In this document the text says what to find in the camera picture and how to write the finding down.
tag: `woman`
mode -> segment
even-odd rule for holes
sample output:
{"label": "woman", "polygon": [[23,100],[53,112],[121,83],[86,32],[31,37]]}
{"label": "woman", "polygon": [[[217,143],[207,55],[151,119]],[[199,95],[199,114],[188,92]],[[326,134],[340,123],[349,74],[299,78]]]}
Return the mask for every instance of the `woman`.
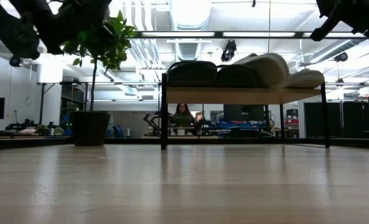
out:
{"label": "woman", "polygon": [[195,124],[195,119],[185,103],[179,103],[176,106],[176,113],[173,115],[171,123],[183,128],[189,128]]}

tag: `white wall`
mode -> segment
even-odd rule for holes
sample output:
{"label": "white wall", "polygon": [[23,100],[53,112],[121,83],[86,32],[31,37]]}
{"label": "white wall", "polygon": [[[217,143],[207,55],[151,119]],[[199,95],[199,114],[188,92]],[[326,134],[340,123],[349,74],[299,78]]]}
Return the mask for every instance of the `white wall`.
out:
{"label": "white wall", "polygon": [[26,118],[34,118],[34,96],[40,94],[36,79],[36,72],[30,74],[29,69],[12,68],[7,60],[0,58],[0,98],[5,98],[4,119],[0,119],[0,130],[16,122],[14,110],[17,110],[20,123]]}
{"label": "white wall", "polygon": [[[37,82],[61,82],[63,65],[58,60],[50,57],[48,60],[42,62],[41,65],[38,65],[37,73]],[[49,89],[49,87],[51,87],[51,85],[46,85],[45,91]],[[42,124],[48,124],[49,122],[54,122],[57,125],[60,124],[61,91],[62,87],[60,85],[54,85],[44,95]],[[39,94],[37,95],[38,103],[35,107],[37,109],[37,114],[40,114],[40,93],[41,87],[39,86]]]}

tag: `ceiling light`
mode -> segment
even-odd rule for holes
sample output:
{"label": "ceiling light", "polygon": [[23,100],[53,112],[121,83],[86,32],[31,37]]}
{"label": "ceiling light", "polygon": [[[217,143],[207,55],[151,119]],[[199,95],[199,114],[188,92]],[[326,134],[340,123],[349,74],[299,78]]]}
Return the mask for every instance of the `ceiling light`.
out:
{"label": "ceiling light", "polygon": [[211,40],[166,40],[168,44],[211,44]]}
{"label": "ceiling light", "polygon": [[294,32],[224,32],[224,37],[293,37]]}
{"label": "ceiling light", "polygon": [[142,32],[143,37],[213,37],[214,32]]}
{"label": "ceiling light", "polygon": [[[310,37],[312,33],[310,32],[306,32],[303,34],[303,37]],[[326,37],[330,37],[330,38],[335,38],[335,37],[340,37],[340,38],[355,38],[355,37],[365,37],[363,34],[357,33],[357,34],[352,34],[351,32],[331,32],[329,33]]]}
{"label": "ceiling light", "polygon": [[99,82],[99,83],[95,83],[95,85],[115,85],[115,83],[113,82]]}
{"label": "ceiling light", "polygon": [[159,85],[158,82],[116,82],[117,85]]}
{"label": "ceiling light", "polygon": [[111,102],[112,100],[94,100],[94,102]]}

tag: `plant pot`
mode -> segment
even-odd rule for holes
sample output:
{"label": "plant pot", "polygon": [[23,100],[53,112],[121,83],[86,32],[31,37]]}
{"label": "plant pot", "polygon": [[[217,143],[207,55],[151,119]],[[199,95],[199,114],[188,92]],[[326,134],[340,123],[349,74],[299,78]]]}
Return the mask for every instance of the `plant pot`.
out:
{"label": "plant pot", "polygon": [[102,146],[111,115],[102,112],[72,112],[73,143],[76,146]]}

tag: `shelf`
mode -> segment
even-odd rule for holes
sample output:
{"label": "shelf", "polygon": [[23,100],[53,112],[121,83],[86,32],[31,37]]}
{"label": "shelf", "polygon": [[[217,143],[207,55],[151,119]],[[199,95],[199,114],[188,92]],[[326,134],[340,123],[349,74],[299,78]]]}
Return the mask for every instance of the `shelf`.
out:
{"label": "shelf", "polygon": [[167,87],[168,103],[279,105],[320,95],[320,90]]}

